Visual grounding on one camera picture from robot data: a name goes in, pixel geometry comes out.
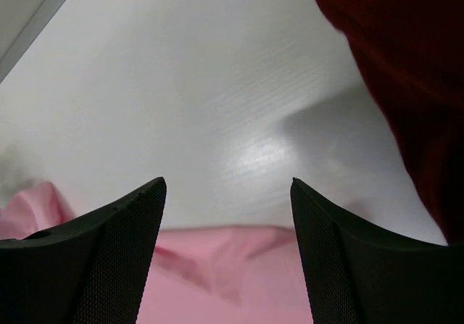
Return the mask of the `pink t-shirt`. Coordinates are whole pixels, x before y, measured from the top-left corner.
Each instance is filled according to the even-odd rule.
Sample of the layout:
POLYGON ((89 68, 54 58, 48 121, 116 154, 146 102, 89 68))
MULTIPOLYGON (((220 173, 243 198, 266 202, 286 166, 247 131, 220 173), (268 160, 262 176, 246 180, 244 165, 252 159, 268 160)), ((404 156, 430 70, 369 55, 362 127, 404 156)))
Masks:
POLYGON ((311 323, 295 232, 268 226, 164 230, 139 323, 311 323))

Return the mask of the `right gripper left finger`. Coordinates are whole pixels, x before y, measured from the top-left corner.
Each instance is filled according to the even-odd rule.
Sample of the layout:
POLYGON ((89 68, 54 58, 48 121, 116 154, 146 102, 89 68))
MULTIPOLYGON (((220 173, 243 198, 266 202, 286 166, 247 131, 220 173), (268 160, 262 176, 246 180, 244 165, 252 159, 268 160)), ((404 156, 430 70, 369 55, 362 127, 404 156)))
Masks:
POLYGON ((165 207, 155 178, 24 239, 1 241, 1 321, 134 323, 165 207))

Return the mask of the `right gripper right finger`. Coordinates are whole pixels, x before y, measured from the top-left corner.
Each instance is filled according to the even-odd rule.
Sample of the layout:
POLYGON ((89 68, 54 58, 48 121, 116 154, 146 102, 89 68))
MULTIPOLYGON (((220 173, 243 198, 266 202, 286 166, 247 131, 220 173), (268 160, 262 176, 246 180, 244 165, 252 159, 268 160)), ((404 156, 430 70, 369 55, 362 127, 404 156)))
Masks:
POLYGON ((291 208, 314 323, 461 323, 463 245, 399 235, 300 179, 291 208))

